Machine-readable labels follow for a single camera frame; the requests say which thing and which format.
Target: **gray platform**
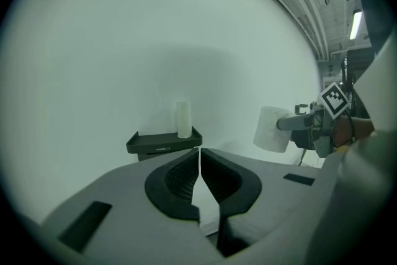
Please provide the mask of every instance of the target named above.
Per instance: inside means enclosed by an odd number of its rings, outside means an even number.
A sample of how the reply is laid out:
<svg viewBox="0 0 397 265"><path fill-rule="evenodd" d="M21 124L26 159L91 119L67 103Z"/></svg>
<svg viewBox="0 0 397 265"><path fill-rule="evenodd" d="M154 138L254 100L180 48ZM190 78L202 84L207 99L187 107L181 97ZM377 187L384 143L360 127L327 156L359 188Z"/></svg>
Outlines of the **gray platform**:
<svg viewBox="0 0 397 265"><path fill-rule="evenodd" d="M189 150L123 166L61 204L43 228L59 236L92 201L112 204L83 255L104 264L208 264L223 256L198 222L169 218L147 198L145 180L158 166Z"/></svg>
<svg viewBox="0 0 397 265"><path fill-rule="evenodd" d="M253 244L265 237L285 220L309 193L311 186L283 177L288 174L316 179L320 169L264 162L219 150L211 150L222 157L254 171L262 182L262 192L248 212L228 218L233 234Z"/></svg>
<svg viewBox="0 0 397 265"><path fill-rule="evenodd" d="M259 241L225 259L222 264L303 264L314 231L334 191L342 154L329 155L323 167L318 171L313 185L307 186L308 189L305 193L291 190L294 195L287 193L289 186L281 186L284 182L273 184L266 181L269 175L266 172L267 168L261 168L262 163L256 163L253 160L239 160L233 156L227 158L233 161L237 160L246 168L256 169L255 172L263 182L263 190L271 187L279 193L279 200L275 196L270 196L271 205L267 205L265 197L261 194L250 211L244 215L229 218L236 235L241 235L251 242ZM307 167L285 167L286 171L299 169L296 170L297 174L304 173L302 168ZM310 170L307 170L306 173L314 174ZM293 198L295 195L301 198L300 201ZM277 212L272 209L278 209L282 216L279 217Z"/></svg>

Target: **white cylinder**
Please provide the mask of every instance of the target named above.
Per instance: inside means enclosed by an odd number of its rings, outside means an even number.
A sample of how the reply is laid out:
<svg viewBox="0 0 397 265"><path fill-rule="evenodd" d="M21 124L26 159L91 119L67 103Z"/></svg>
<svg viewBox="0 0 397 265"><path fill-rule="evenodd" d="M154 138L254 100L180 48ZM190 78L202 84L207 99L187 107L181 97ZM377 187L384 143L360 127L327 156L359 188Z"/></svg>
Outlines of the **white cylinder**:
<svg viewBox="0 0 397 265"><path fill-rule="evenodd" d="M192 136L192 113L189 102L176 103L176 130L179 138Z"/></svg>
<svg viewBox="0 0 397 265"><path fill-rule="evenodd" d="M279 119L291 116L294 116L294 114L285 109L262 107L254 137L254 144L267 151L284 153L290 141L292 131L279 130L276 124Z"/></svg>

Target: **white curved wall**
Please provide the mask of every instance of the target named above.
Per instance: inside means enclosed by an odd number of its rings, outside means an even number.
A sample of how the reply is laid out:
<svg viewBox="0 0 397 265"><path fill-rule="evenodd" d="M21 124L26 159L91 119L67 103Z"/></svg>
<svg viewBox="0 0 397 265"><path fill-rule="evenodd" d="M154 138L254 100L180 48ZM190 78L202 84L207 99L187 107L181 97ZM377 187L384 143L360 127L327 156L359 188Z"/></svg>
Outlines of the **white curved wall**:
<svg viewBox="0 0 397 265"><path fill-rule="evenodd" d="M252 143L262 106L293 111L320 89L310 46L275 0L32 1L9 16L0 83L3 172L32 219L135 162L135 131L174 131L179 100L206 147L299 157L294 144L275 154Z"/></svg>

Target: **black tray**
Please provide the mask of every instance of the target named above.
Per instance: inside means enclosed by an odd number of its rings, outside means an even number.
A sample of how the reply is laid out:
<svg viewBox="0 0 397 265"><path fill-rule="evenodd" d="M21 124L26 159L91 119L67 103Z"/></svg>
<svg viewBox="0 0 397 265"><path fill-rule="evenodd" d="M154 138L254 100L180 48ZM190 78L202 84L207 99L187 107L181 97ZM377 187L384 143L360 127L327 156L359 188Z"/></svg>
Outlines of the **black tray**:
<svg viewBox="0 0 397 265"><path fill-rule="evenodd" d="M128 153L154 155L191 149L203 144L203 136L192 127L192 136L179 138L177 133L140 136L136 132L127 142Z"/></svg>

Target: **black shelf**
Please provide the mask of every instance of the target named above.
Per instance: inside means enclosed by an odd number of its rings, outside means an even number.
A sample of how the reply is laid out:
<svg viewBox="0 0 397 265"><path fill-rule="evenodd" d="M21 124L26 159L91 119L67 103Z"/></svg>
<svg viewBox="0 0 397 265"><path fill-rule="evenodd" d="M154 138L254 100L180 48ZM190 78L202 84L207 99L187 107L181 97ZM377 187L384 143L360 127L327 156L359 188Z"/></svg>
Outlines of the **black shelf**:
<svg viewBox="0 0 397 265"><path fill-rule="evenodd" d="M140 136L139 132L136 132L126 146L128 153L160 155L191 149L202 144L203 136L192 127L192 136L189 138L179 138L177 133Z"/></svg>

